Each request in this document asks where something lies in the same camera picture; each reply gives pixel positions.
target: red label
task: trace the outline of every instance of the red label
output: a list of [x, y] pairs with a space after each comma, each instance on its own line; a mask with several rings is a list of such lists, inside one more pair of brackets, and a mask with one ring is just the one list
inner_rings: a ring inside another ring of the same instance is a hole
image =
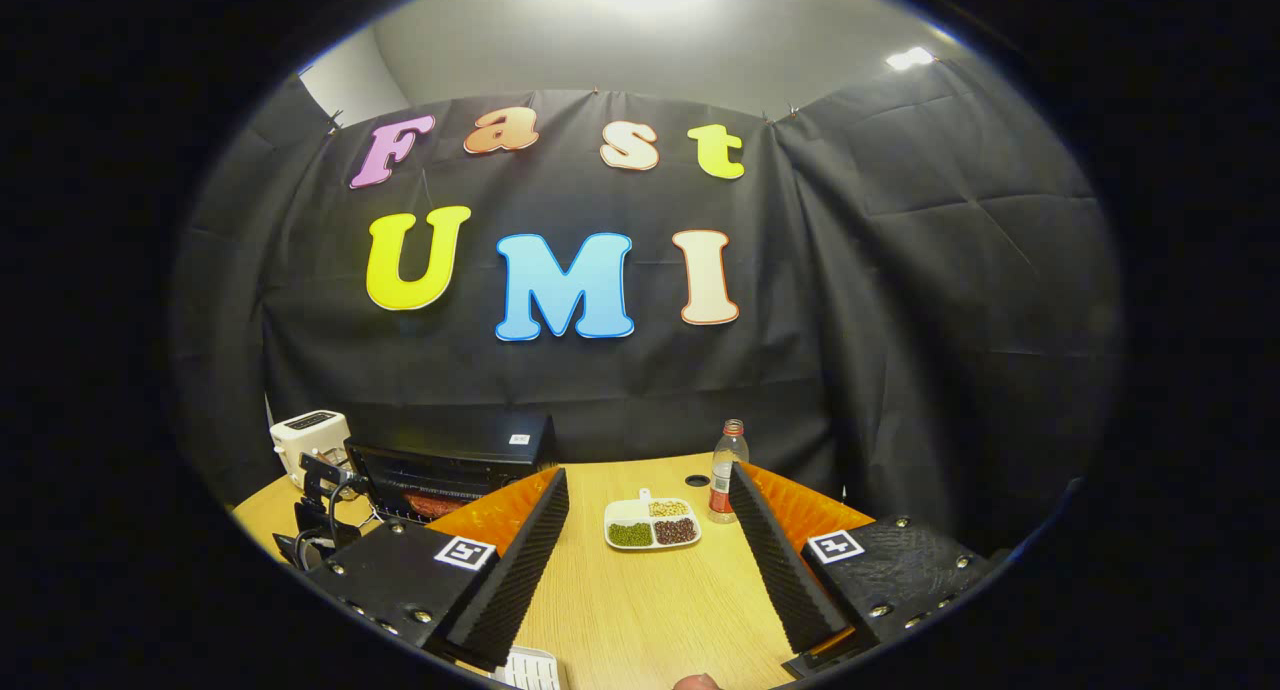
[[712, 508], [716, 512], [733, 512], [733, 507], [728, 504], [728, 493], [712, 490]]

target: table surface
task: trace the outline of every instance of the table surface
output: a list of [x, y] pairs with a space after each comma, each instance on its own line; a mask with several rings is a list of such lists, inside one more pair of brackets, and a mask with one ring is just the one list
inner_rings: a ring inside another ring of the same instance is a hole
[[[570, 512], [516, 635], [547, 650], [571, 690], [669, 689], [705, 672], [722, 687], [753, 690], [791, 681], [795, 657], [736, 522], [708, 518], [710, 453], [630, 462], [566, 463]], [[680, 498], [694, 507], [701, 539], [682, 548], [617, 550], [604, 542], [604, 506], [639, 497]], [[293, 535], [301, 490], [275, 480], [234, 511], [261, 548], [283, 562], [271, 533]], [[369, 502], [339, 503], [338, 518], [360, 524]], [[364, 527], [371, 530], [376, 520]]]

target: plastic bottle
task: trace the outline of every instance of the plastic bottle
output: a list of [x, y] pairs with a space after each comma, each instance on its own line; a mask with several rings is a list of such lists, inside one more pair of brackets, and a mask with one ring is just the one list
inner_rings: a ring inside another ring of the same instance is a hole
[[712, 503], [708, 517], [712, 522], [737, 522], [733, 507], [728, 503], [728, 483], [735, 462], [751, 462], [746, 451], [746, 438], [742, 437], [741, 420], [726, 420], [724, 435], [716, 443], [712, 456]]

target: yellow letter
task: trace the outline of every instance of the yellow letter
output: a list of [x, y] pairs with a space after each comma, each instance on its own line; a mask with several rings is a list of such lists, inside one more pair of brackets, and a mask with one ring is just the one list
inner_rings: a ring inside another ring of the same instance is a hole
[[471, 154], [493, 152], [495, 148], [526, 148], [538, 140], [534, 122], [538, 122], [538, 113], [531, 108], [486, 111], [476, 120], [479, 131], [467, 134], [462, 148]]
[[718, 230], [682, 230], [671, 242], [685, 252], [689, 303], [680, 316], [690, 325], [719, 325], [737, 320], [737, 306], [728, 300], [721, 248], [728, 236]]
[[741, 163], [728, 160], [728, 148], [741, 148], [742, 138], [728, 134], [723, 125], [701, 125], [691, 129], [689, 137], [698, 140], [698, 165], [708, 175], [732, 181], [746, 172]]
[[608, 166], [652, 170], [658, 165], [658, 148], [649, 145], [658, 142], [658, 133], [649, 125], [626, 120], [609, 122], [604, 125], [604, 142], [600, 157]]
[[435, 228], [426, 274], [412, 283], [401, 280], [399, 256], [404, 233], [416, 223], [411, 213], [379, 218], [369, 227], [374, 245], [369, 250], [369, 271], [365, 288], [369, 298], [387, 310], [417, 310], [439, 300], [453, 277], [453, 252], [458, 245], [458, 227], [471, 216], [462, 206], [436, 207], [426, 221]]

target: black cloth backdrop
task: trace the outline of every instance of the black cloth backdrop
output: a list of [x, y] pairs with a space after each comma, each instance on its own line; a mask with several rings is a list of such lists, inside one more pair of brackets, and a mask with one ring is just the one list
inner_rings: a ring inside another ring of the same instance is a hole
[[[462, 150], [476, 116], [517, 105], [538, 111], [534, 146]], [[435, 128], [389, 181], [349, 189], [371, 129], [429, 113]], [[753, 461], [979, 552], [1042, 521], [1100, 437], [1120, 334], [1106, 225], [1069, 151], [977, 64], [884, 76], [772, 125], [570, 90], [434, 102], [334, 134], [314, 102], [292, 116], [292, 142], [252, 156], [238, 140], [215, 170], [175, 277], [183, 445], [228, 503], [282, 471], [264, 390], [276, 420], [361, 403], [543, 408], [567, 462], [705, 452], [741, 417]], [[655, 169], [604, 165], [612, 120], [653, 125]], [[696, 163], [685, 133], [713, 122], [742, 138], [740, 179]], [[452, 204], [472, 215], [448, 291], [417, 311], [375, 306], [371, 221], [417, 218], [401, 262], [412, 279], [426, 213]], [[681, 321], [671, 236], [686, 229], [730, 236], [736, 321]], [[603, 230], [632, 239], [635, 333], [498, 341], [498, 239], [544, 236], [567, 268]]]

